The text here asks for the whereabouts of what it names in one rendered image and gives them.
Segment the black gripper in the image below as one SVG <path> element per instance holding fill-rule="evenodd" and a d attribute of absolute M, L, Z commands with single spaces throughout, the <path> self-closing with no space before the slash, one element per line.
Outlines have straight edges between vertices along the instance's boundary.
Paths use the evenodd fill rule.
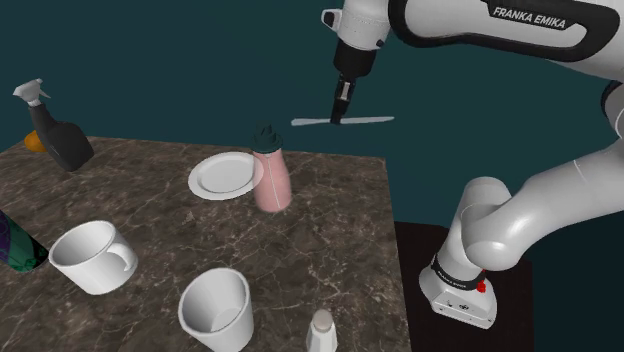
<path fill-rule="evenodd" d="M 371 72 L 376 55 L 376 50 L 360 50 L 351 47 L 343 40 L 337 42 L 333 64 L 340 75 L 334 92 L 330 116 L 332 124 L 339 125 L 341 123 L 355 90 L 355 80 Z"/>

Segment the grey table knife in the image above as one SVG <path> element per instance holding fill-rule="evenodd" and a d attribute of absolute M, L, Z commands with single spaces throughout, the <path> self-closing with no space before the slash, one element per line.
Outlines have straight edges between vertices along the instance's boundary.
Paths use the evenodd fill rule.
<path fill-rule="evenodd" d="M 394 120 L 394 116 L 372 116 L 372 117 L 347 117 L 347 118 L 295 118 L 291 121 L 291 126 L 307 126 L 316 124 L 367 124 L 380 123 Z"/>

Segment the pink bottle dark teal cap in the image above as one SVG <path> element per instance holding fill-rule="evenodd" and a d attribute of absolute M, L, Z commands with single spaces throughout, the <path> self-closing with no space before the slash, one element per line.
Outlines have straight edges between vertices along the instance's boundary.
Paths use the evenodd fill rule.
<path fill-rule="evenodd" d="M 291 202 L 291 182 L 282 153 L 283 138 L 270 122 L 259 122 L 252 135 L 253 177 L 256 205 L 265 212 L 279 212 Z"/>

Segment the white plate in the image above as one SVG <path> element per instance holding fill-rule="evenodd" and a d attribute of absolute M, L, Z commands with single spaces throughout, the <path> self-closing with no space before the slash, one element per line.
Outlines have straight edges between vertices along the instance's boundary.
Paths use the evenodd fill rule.
<path fill-rule="evenodd" d="M 258 158 L 244 152 L 224 152 L 213 155 L 190 172 L 188 186 L 196 196 L 223 201 L 251 191 L 263 177 Z"/>

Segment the white shaker grey cap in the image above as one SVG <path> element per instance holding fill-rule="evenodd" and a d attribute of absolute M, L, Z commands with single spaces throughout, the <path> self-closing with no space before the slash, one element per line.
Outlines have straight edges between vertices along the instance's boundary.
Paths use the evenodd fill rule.
<path fill-rule="evenodd" d="M 309 324 L 306 339 L 307 352 L 336 352 L 337 332 L 331 313 L 317 310 Z"/>

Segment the black spray bottle white trigger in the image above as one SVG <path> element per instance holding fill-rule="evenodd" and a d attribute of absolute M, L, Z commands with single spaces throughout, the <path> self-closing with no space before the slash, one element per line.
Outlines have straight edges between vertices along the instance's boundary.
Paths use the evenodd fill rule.
<path fill-rule="evenodd" d="M 79 126 L 52 117 L 40 101 L 41 95 L 48 97 L 40 87 L 42 83 L 40 78 L 26 82 L 17 86 L 13 95 L 29 105 L 34 129 L 48 154 L 65 171 L 76 171 L 94 156 L 94 150 Z"/>

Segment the orange round fruit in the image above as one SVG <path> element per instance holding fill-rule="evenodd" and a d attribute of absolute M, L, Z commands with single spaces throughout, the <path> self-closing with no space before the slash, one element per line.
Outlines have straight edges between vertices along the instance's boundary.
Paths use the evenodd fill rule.
<path fill-rule="evenodd" d="M 33 130 L 24 138 L 26 148 L 32 152 L 46 152 L 46 147 L 38 137 L 37 131 Z"/>

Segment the green purple patterned bottle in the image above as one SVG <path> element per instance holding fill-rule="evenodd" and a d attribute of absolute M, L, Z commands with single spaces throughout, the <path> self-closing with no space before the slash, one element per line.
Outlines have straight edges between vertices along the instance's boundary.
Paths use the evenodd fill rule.
<path fill-rule="evenodd" d="M 42 265 L 48 250 L 0 210 L 0 261 L 18 272 Z"/>

